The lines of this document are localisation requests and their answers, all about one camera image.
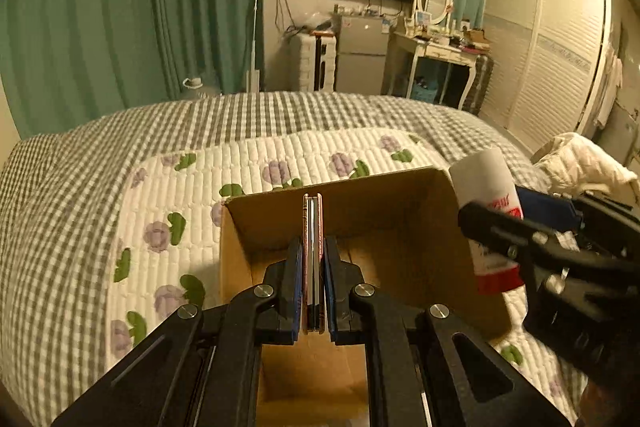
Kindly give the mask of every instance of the metal screw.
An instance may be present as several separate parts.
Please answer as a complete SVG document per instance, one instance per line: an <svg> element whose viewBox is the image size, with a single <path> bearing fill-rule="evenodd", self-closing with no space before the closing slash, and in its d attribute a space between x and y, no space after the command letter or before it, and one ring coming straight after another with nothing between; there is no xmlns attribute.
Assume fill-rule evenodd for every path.
<svg viewBox="0 0 640 427"><path fill-rule="evenodd" d="M549 240L548 235L542 232L534 232L531 236L531 240L537 245L543 246L546 245L546 242Z"/></svg>
<svg viewBox="0 0 640 427"><path fill-rule="evenodd" d="M178 308L178 317L181 319L192 319L198 314L198 307L195 304L183 304Z"/></svg>
<svg viewBox="0 0 640 427"><path fill-rule="evenodd" d="M358 284L353 289L353 291L356 292L356 295L359 295L360 297L370 297L376 292L376 289L373 288L372 285L364 282L364 283Z"/></svg>
<svg viewBox="0 0 640 427"><path fill-rule="evenodd" d="M449 317L449 308L447 308L444 304L434 304L433 306L431 306L431 308L429 308L429 312L437 319L446 319L447 317Z"/></svg>
<svg viewBox="0 0 640 427"><path fill-rule="evenodd" d="M555 293L556 295L560 295L564 291L564 280L557 273L554 273L548 277L545 281L546 289L551 293Z"/></svg>
<svg viewBox="0 0 640 427"><path fill-rule="evenodd" d="M273 286L271 286L270 284L258 284L254 288L254 295L256 297L260 297L261 299L271 297L273 295Z"/></svg>

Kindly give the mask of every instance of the vanity table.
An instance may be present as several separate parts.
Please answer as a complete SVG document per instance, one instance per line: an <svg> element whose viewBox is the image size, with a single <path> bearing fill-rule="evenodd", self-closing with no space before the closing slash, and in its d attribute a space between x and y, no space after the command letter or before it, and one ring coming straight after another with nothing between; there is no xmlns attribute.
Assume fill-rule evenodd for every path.
<svg viewBox="0 0 640 427"><path fill-rule="evenodd" d="M459 66L466 66L469 68L469 76L466 81L465 89L460 97L460 103L458 109L462 110L462 105L465 102L466 96L473 86L474 79L476 78L476 58L477 54L465 52L459 48L453 46L444 46L442 44L436 44L435 42L425 42L417 38L407 37L404 33L394 33L394 38L389 42L389 50L387 52L390 55L390 63L392 69L389 71L391 82L387 94L393 93L394 80L397 78L399 71L396 69L398 64L402 63L399 60L400 54L410 53L414 56L411 63L411 72L409 73L409 83L406 89L406 98L411 97L411 91L414 87L415 70L418 66L418 59L427 57L434 58L434 60L440 60L449 63L449 69L447 70L447 76L444 82L444 87L440 93L440 99L438 103L442 103L444 94L449 84L450 67L452 64Z"/></svg>

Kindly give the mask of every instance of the blue object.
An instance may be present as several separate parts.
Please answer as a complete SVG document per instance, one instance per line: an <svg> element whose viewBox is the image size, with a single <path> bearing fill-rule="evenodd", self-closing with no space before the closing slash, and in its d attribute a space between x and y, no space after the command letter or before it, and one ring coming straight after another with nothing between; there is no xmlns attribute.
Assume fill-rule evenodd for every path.
<svg viewBox="0 0 640 427"><path fill-rule="evenodd" d="M335 316L335 293L334 293L334 276L331 273L331 266L326 257L322 258L322 264L324 265L324 288L326 297L326 322L331 336L332 342L335 342L335 332L338 329L338 319Z"/></svg>
<svg viewBox="0 0 640 427"><path fill-rule="evenodd" d="M293 330L291 336L293 341L298 340L300 334L300 313L302 312L302 257L303 257L302 245L298 247L298 262L296 263L296 309L293 315Z"/></svg>
<svg viewBox="0 0 640 427"><path fill-rule="evenodd" d="M517 187L518 199L526 219L558 232L578 232L582 216L571 200L556 198L525 187Z"/></svg>
<svg viewBox="0 0 640 427"><path fill-rule="evenodd" d="M416 79L414 87L411 89L411 99L434 103L437 93L438 82L436 80L426 82L422 79Z"/></svg>

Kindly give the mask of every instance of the white blanket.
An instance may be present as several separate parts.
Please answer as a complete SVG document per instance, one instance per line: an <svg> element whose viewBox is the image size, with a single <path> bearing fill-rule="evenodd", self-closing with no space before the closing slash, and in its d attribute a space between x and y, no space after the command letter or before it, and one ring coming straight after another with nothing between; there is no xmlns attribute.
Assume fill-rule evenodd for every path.
<svg viewBox="0 0 640 427"><path fill-rule="evenodd" d="M118 218L106 309L111 368L181 304L221 304L220 204L231 196L424 166L449 165L412 134L306 131L154 156L133 170ZM555 355L522 330L523 289L505 294L513 321L496 346L569 420L572 388Z"/></svg>
<svg viewBox="0 0 640 427"><path fill-rule="evenodd" d="M638 194L638 176L626 169L588 138L568 132L552 138L534 156L535 165L551 179L550 192L572 196L593 185L607 192L630 184Z"/></svg>

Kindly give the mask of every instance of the wardrobe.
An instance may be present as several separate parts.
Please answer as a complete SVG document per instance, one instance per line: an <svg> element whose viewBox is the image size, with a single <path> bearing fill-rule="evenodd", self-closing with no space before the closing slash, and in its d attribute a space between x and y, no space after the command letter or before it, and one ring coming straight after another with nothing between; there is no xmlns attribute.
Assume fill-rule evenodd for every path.
<svg viewBox="0 0 640 427"><path fill-rule="evenodd" d="M486 0L483 27L495 61L480 118L530 153L580 133L604 72L611 0Z"/></svg>

